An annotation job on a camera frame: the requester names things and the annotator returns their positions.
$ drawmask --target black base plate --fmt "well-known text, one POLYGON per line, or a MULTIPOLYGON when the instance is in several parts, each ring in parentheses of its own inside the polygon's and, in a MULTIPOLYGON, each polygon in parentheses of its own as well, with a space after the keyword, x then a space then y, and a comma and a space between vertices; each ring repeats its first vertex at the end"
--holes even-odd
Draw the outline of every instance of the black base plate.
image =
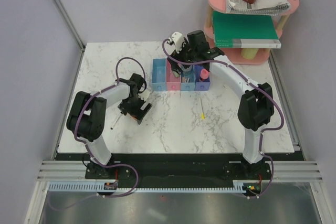
MULTIPOLYGON (((263 179, 269 179, 271 174, 269 165, 265 163, 251 169, 245 163, 230 163, 230 160, 220 161, 199 155, 167 155, 165 161, 135 159, 119 161, 132 165, 137 170, 138 188, 232 187, 232 180, 258 181, 259 174, 263 179)), ((88 165, 86 179, 115 179, 115 169, 97 172, 90 168, 88 165)), ((133 187, 136 181, 134 171, 127 167, 118 168, 118 181, 120 188, 133 187)))

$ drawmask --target paper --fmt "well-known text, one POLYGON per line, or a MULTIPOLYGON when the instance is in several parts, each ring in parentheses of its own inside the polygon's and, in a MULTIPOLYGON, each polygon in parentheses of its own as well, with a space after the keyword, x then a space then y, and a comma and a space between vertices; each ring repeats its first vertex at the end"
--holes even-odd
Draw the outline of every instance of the paper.
POLYGON ((243 0, 226 0, 226 13, 275 16, 289 9, 287 0, 256 0, 253 4, 243 0))

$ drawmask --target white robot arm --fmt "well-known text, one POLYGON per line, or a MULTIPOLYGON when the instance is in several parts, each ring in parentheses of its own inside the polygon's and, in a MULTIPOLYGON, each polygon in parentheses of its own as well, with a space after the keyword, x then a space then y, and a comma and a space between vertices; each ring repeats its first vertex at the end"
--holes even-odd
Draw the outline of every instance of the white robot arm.
MULTIPOLYGON (((121 113, 130 114, 140 124, 152 107, 152 104, 148 103, 142 109, 145 101, 138 94, 141 93, 140 89, 143 85, 146 88, 145 79, 134 73, 129 80, 120 79, 114 88, 94 97, 89 103, 86 110, 90 110, 90 113, 83 114, 79 122, 77 138, 86 146, 94 163, 106 165, 112 156, 102 136, 107 108, 121 101, 118 105, 121 113)), ((79 114, 90 98, 91 95, 83 91, 76 94, 66 124, 67 129, 74 134, 79 114)))
POLYGON ((272 96, 269 84, 260 85, 245 74, 238 71, 232 62, 218 48, 209 48, 204 33, 200 30, 187 35, 186 40, 181 33, 175 32, 166 41, 174 46, 174 52, 168 55, 172 71, 180 74, 189 65, 203 65, 212 74, 220 77, 240 98, 238 118, 245 127, 244 159, 254 164, 263 156, 260 153, 260 134, 274 114, 273 104, 252 86, 257 86, 272 96))

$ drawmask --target metal floor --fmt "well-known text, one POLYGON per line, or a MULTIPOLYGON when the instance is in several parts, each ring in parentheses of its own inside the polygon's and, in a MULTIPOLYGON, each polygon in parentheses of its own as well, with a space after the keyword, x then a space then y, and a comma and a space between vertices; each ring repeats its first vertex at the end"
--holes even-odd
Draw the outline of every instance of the metal floor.
MULTIPOLYGON (((62 208, 92 193, 49 192, 54 207, 62 208)), ((309 184, 272 184, 260 199, 232 194, 136 193, 103 199, 94 197, 56 212, 45 206, 47 224, 119 223, 321 223, 309 184)))

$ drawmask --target yellow pen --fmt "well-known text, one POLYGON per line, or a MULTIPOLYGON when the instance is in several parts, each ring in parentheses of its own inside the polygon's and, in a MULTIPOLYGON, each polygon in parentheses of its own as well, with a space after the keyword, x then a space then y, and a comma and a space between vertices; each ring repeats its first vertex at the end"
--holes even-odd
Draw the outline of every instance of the yellow pen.
POLYGON ((204 120, 205 116, 204 116, 204 112, 203 112, 203 106, 202 106, 201 98, 199 98, 199 103, 201 104, 201 118, 202 118, 202 120, 204 120))

